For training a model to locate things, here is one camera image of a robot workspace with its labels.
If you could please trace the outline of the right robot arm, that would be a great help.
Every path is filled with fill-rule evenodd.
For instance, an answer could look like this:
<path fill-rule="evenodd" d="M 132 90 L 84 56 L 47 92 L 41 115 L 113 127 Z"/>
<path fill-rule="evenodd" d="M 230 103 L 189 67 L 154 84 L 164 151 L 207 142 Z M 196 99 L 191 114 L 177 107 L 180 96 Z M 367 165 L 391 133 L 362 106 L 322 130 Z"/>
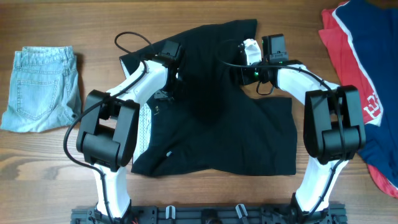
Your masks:
<path fill-rule="evenodd" d="M 298 60 L 289 59 L 282 34 L 258 44 L 238 44 L 240 84 L 271 83 L 304 105 L 303 142 L 309 161 L 300 187 L 292 196 L 289 218 L 315 223 L 332 218 L 329 197 L 338 175 L 366 143 L 358 89 L 330 83 Z"/>

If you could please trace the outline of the black shorts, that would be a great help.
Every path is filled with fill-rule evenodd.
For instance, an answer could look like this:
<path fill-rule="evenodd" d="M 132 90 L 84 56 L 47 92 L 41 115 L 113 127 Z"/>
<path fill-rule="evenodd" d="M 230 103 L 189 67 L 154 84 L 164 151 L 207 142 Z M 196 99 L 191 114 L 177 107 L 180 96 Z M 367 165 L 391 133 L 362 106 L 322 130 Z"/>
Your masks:
<path fill-rule="evenodd" d="M 154 98 L 147 150 L 132 172 L 148 177 L 216 169 L 239 175 L 294 175 L 297 130 L 292 100 L 252 99 L 227 63 L 238 59 L 233 41 L 252 39 L 257 20 L 200 26 L 171 37 L 184 49 L 183 91 Z"/>

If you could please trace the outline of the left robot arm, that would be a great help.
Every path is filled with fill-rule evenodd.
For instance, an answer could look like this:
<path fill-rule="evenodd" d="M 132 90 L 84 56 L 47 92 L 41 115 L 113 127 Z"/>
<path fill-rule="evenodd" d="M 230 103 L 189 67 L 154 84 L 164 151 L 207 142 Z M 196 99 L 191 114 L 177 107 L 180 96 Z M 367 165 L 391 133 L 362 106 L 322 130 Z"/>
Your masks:
<path fill-rule="evenodd" d="M 171 98 L 178 81 L 183 47 L 165 41 L 160 51 L 120 58 L 126 80 L 106 91 L 93 90 L 86 99 L 77 150 L 94 170 L 98 203 L 74 209 L 72 223 L 131 223 L 131 198 L 126 166 L 133 157 L 140 108 L 152 97 Z"/>

